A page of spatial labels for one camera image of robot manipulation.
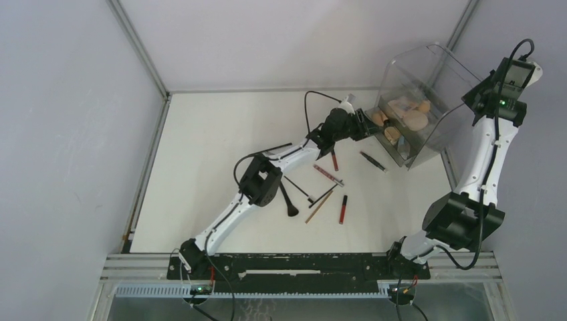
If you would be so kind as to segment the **beige foundation bottle black cap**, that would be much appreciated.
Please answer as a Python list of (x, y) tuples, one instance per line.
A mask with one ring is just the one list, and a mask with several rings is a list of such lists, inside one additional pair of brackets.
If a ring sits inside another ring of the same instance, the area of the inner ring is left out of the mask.
[(381, 110), (372, 113), (371, 120), (379, 127), (384, 127), (389, 120), (388, 116)]

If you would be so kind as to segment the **orange-red lip gloss tube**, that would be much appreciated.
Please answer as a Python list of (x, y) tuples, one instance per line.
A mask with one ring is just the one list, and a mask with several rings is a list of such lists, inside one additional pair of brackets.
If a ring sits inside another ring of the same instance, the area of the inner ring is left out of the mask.
[(339, 166), (338, 166), (338, 161), (337, 161), (337, 158), (336, 158), (336, 153), (335, 153), (334, 150), (331, 150), (331, 155), (332, 155), (332, 163), (333, 163), (333, 166), (334, 166), (334, 170), (338, 172)]

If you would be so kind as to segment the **dark green lipstick pencil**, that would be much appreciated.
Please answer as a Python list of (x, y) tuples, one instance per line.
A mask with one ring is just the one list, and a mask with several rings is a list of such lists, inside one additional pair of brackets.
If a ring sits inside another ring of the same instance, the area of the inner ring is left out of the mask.
[(371, 157), (369, 154), (360, 151), (360, 154), (368, 161), (370, 162), (372, 165), (374, 165), (376, 168), (380, 169), (382, 172), (386, 173), (387, 169), (380, 164), (375, 158)]

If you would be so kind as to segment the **red glitter lip gloss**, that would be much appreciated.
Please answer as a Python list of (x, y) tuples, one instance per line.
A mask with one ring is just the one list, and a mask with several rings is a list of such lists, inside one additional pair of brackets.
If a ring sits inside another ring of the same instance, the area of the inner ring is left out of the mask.
[(317, 164), (313, 164), (313, 168), (316, 169), (322, 175), (324, 175), (326, 178), (330, 179), (332, 182), (337, 184), (338, 186), (344, 187), (343, 180), (336, 178), (334, 175), (330, 174), (328, 171), (324, 170), (322, 167), (318, 166)]

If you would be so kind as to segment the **gold slim pencil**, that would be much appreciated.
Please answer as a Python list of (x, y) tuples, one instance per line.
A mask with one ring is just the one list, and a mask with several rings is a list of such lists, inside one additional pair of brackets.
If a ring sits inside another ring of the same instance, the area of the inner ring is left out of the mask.
[(317, 214), (317, 212), (322, 208), (322, 206), (324, 205), (324, 203), (328, 200), (328, 198), (332, 195), (333, 191), (329, 191), (328, 193), (325, 194), (325, 196), (323, 197), (323, 199), (318, 203), (318, 205), (316, 206), (316, 208), (313, 210), (313, 212), (311, 213), (311, 215), (306, 219), (305, 224), (308, 224)]

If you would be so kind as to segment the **red black liquid lipstick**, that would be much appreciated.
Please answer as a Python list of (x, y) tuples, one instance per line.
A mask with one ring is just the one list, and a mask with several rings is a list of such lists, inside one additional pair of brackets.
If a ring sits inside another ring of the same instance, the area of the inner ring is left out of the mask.
[(341, 206), (340, 217), (339, 217), (339, 221), (338, 221), (340, 225), (344, 224), (347, 204), (348, 204), (348, 195), (344, 195), (343, 199), (342, 199), (342, 206)]

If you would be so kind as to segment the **beige beauty blender sponge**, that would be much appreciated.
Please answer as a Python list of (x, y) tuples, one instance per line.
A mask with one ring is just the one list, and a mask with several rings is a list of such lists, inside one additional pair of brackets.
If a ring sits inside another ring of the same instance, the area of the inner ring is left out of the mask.
[(423, 114), (427, 114), (431, 110), (431, 102), (429, 100), (423, 100), (417, 107), (416, 110)]

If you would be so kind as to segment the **round beige sponge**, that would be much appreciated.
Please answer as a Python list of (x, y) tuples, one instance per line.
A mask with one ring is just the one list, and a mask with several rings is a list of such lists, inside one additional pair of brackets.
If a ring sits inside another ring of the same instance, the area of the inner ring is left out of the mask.
[(420, 131), (428, 126), (429, 119), (426, 114), (418, 110), (410, 110), (402, 117), (402, 123), (409, 130)]

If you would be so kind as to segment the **clear acrylic makeup organizer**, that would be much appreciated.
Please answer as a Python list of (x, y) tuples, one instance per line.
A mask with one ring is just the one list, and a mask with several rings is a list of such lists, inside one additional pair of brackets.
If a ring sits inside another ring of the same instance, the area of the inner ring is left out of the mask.
[(423, 45), (390, 61), (374, 106), (364, 113), (393, 161), (411, 169), (471, 128), (472, 115), (461, 98), (480, 81), (446, 47)]

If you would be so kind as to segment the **thin black angled brush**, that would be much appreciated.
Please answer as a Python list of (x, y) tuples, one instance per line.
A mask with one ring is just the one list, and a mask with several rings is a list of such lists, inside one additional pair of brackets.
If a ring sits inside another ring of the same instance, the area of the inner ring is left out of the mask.
[(311, 196), (311, 195), (308, 194), (305, 190), (303, 190), (298, 184), (296, 184), (295, 182), (293, 182), (289, 177), (284, 176), (284, 179), (285, 179), (287, 182), (291, 183), (292, 186), (295, 187), (301, 194), (303, 194), (303, 195), (307, 198), (307, 200), (308, 200), (308, 202), (309, 202), (310, 204), (314, 204), (314, 203), (315, 203), (315, 198), (313, 198), (313, 196)]

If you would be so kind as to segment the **black slim liner brush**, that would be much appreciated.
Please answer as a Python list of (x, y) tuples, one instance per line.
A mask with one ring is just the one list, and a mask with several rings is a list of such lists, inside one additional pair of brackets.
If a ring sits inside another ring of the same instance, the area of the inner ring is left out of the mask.
[(316, 198), (314, 201), (312, 201), (311, 204), (308, 206), (308, 208), (311, 209), (315, 204), (319, 203), (326, 195), (328, 195), (331, 191), (333, 191), (337, 186), (339, 186), (339, 185), (335, 184), (332, 187), (330, 187), (322, 195), (320, 195), (318, 198)]

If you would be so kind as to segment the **large black powder brush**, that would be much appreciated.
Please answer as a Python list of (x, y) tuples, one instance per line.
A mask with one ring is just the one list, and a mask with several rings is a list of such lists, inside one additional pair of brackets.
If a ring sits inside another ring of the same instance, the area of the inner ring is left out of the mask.
[(299, 210), (294, 206), (294, 204), (292, 203), (286, 188), (284, 187), (283, 183), (279, 184), (279, 188), (281, 190), (281, 193), (284, 197), (284, 201), (286, 202), (286, 207), (287, 207), (287, 215), (288, 217), (295, 217), (296, 215), (299, 214)]

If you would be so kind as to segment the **round tan jar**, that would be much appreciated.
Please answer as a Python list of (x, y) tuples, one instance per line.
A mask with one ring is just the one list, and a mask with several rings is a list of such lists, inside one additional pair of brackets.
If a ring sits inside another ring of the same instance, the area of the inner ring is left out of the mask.
[(399, 141), (399, 138), (401, 137), (401, 133), (395, 127), (389, 126), (384, 129), (384, 137), (392, 145), (395, 145)]

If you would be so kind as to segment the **clear plastic bottle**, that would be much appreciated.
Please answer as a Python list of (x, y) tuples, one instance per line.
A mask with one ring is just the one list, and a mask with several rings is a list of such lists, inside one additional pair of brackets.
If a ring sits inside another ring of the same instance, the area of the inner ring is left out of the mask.
[(411, 146), (404, 136), (398, 139), (396, 149), (400, 155), (407, 157), (411, 151)]

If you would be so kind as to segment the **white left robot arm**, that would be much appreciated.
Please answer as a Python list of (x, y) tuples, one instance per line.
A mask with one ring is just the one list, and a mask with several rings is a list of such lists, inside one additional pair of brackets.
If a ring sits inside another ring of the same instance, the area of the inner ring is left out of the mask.
[(249, 166), (236, 180), (237, 194), (228, 207), (196, 237), (183, 242), (179, 249), (183, 270), (194, 279), (204, 277), (209, 270), (208, 258), (214, 255), (231, 232), (254, 210), (265, 207), (274, 199), (283, 176), (294, 169), (314, 164), (344, 139), (359, 141), (378, 133), (375, 124), (361, 109), (347, 112), (342, 108), (330, 111), (325, 121), (306, 137), (281, 152), (266, 150), (250, 154)]

